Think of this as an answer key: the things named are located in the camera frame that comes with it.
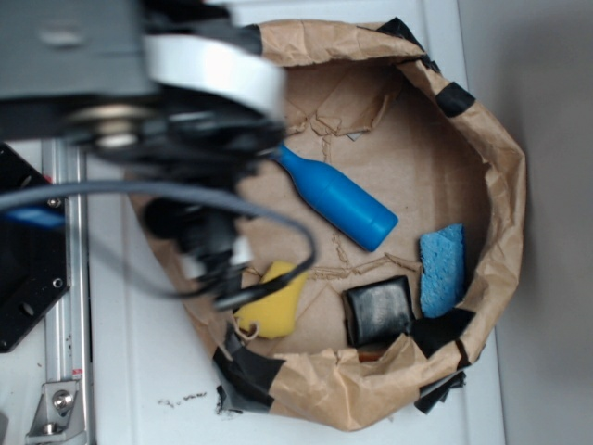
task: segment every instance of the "black cable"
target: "black cable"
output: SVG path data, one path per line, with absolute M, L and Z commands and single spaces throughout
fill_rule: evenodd
M 290 281 L 310 268 L 316 260 L 317 251 L 311 232 L 300 222 L 292 220 L 273 210 L 266 209 L 222 190 L 211 189 L 200 185 L 177 184 L 153 181 L 86 181 L 81 183 L 54 184 L 51 186 L 32 187 L 0 195 L 0 213 L 53 197 L 70 195 L 94 195 L 107 193 L 144 194 L 167 197 L 181 202 L 200 204 L 213 209 L 226 210 L 233 213 L 262 217 L 291 227 L 301 233 L 309 244 L 310 254 L 295 269 L 267 283 L 241 289 L 237 294 L 221 296 L 215 300 L 215 307 L 222 311 L 232 309 L 265 297 L 280 290 Z

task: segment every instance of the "yellow sponge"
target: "yellow sponge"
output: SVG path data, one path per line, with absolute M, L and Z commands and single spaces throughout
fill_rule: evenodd
M 261 278 L 261 283 L 271 281 L 292 271 L 295 267 L 290 262 L 275 261 Z M 291 281 L 284 289 L 243 306 L 234 313 L 239 327 L 249 331 L 252 324 L 258 323 L 258 335 L 265 338 L 284 337 L 291 334 L 295 330 L 298 298 L 305 281 L 307 281 L 306 272 Z

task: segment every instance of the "gray wall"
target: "gray wall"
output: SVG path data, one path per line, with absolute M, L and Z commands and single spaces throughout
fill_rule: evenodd
M 509 445 L 593 443 L 593 1 L 459 0 L 470 90 L 527 154 L 519 290 L 497 328 Z

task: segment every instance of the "metal bracket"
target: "metal bracket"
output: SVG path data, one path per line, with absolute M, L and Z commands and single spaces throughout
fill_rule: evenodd
M 84 411 L 75 380 L 45 383 L 26 444 L 85 444 Z

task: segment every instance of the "screw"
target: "screw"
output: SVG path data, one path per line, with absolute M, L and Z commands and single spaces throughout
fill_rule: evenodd
M 57 209 L 59 206 L 62 205 L 62 201 L 57 197 L 52 197 L 50 199 L 47 199 L 47 205 L 52 209 Z
M 59 433 L 59 429 L 57 428 L 56 422 L 49 422 L 41 427 L 41 432 L 46 436 L 53 436 L 54 434 Z
M 72 403 L 74 402 L 74 398 L 72 395 L 64 389 L 61 389 L 52 398 L 52 402 L 54 403 L 54 407 L 60 411 L 61 413 L 66 412 L 72 407 Z

